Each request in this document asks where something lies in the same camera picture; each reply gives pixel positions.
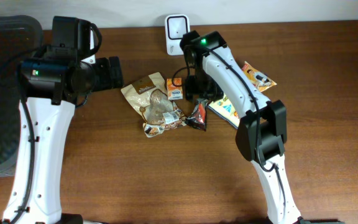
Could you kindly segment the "yellow chip bag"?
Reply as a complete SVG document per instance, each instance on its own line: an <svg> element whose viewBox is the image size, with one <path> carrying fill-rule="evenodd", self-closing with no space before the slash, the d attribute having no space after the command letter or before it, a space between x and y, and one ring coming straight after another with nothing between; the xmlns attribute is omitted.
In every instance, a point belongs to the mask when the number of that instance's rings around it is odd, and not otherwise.
<svg viewBox="0 0 358 224"><path fill-rule="evenodd" d="M244 66L241 70L260 92L263 92L277 84L271 78L266 76L266 74L254 68L247 61L244 62ZM238 128L240 122L239 116L226 95L224 95L222 99L210 103L208 108L220 118L227 121L234 128Z"/></svg>

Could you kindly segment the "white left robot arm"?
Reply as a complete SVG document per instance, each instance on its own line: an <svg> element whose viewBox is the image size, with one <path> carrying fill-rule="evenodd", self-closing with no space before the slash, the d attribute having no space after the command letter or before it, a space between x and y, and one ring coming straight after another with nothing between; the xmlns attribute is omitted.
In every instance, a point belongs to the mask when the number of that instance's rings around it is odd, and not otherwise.
<svg viewBox="0 0 358 224"><path fill-rule="evenodd" d="M12 192L2 223L77 223L63 213L60 181L67 132L91 93L124 84L117 57L96 58L96 24L55 16L52 43L28 51L15 69L21 133Z"/></svg>

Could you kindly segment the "red black snack packet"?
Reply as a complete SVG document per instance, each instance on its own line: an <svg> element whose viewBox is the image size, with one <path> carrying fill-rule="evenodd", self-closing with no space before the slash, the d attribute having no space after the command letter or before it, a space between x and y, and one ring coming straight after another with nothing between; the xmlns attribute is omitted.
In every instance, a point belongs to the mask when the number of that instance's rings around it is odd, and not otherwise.
<svg viewBox="0 0 358 224"><path fill-rule="evenodd" d="M208 100L198 98L192 113L186 118L185 123L201 131L206 131L206 106Z"/></svg>

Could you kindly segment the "beige brown snack pouch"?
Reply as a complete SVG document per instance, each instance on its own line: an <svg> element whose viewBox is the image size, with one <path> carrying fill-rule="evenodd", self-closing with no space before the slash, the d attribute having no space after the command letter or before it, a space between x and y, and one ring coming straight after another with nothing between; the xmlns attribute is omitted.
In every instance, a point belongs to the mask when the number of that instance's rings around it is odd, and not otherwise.
<svg viewBox="0 0 358 224"><path fill-rule="evenodd" d="M186 116L168 99L165 80L159 72L125 86L121 92L144 120L143 130L148 138L186 126Z"/></svg>

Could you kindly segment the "small orange box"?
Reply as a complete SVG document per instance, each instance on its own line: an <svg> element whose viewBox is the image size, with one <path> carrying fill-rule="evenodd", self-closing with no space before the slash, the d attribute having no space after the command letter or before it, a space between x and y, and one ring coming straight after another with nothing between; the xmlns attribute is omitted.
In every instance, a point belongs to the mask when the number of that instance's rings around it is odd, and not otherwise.
<svg viewBox="0 0 358 224"><path fill-rule="evenodd" d="M167 79L167 97L169 100L183 99L183 87L181 78Z"/></svg>

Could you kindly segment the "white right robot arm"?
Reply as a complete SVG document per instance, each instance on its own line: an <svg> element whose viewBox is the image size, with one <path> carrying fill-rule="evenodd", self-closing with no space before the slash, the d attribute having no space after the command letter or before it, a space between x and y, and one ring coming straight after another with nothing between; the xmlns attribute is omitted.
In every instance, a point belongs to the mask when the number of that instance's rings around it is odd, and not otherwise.
<svg viewBox="0 0 358 224"><path fill-rule="evenodd" d="M236 145L252 163L267 202L271 223L303 223L285 170L287 111L271 101L246 77L219 32L204 36L193 30L180 41L186 66L195 69L185 80L185 98L216 101L227 96L240 119Z"/></svg>

